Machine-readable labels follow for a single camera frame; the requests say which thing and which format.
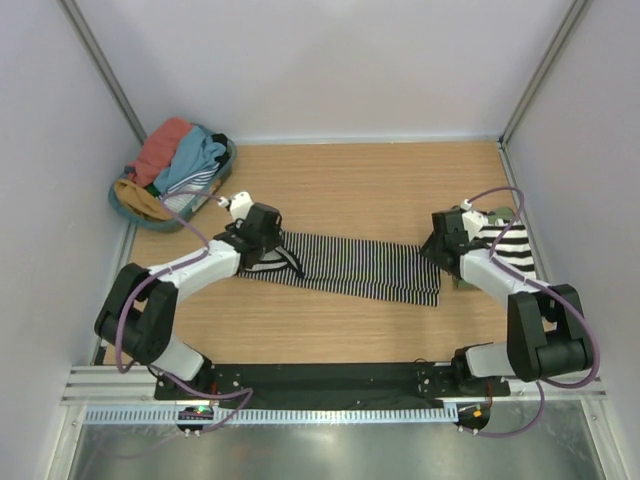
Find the thin striped black tank top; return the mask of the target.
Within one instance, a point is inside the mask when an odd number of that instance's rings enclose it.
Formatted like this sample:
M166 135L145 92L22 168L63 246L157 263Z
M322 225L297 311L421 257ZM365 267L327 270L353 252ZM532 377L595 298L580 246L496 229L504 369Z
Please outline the thin striped black tank top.
M238 274L292 287L436 307L439 268L417 245L285 231L283 244Z

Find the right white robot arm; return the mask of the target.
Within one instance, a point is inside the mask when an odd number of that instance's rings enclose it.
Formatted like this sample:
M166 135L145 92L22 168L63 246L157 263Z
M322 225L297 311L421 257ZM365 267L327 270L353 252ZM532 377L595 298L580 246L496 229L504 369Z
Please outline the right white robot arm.
M460 365L450 372L452 387L472 396L487 377L514 376L524 382L587 371L597 356L584 327L580 297L569 285L553 286L503 260L491 242L506 233L509 247L526 246L523 225L489 224L481 212L454 207L432 215L432 233L420 253L452 277L488 294L506 312L503 343L456 351Z

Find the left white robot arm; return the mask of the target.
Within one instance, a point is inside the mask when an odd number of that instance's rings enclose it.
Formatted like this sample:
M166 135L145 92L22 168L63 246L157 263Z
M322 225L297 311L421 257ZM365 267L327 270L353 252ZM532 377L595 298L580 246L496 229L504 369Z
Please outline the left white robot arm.
M204 398L212 387L207 359L174 333L178 304L205 287L253 267L282 244L282 216L272 206L252 200L247 192L217 203L231 222L203 247L177 260L143 268L123 267L94 324L94 332L116 349L116 364L128 369L123 354L144 366L177 377L189 399Z

